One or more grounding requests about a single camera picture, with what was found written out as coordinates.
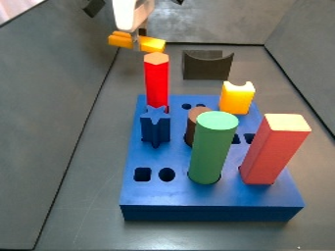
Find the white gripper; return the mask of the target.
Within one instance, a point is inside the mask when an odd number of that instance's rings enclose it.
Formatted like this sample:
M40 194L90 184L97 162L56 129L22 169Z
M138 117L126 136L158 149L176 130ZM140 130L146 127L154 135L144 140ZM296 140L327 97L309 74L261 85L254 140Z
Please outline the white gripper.
M110 0L114 24L118 30L132 33L133 49L141 50L146 30L140 28L154 10L154 0Z

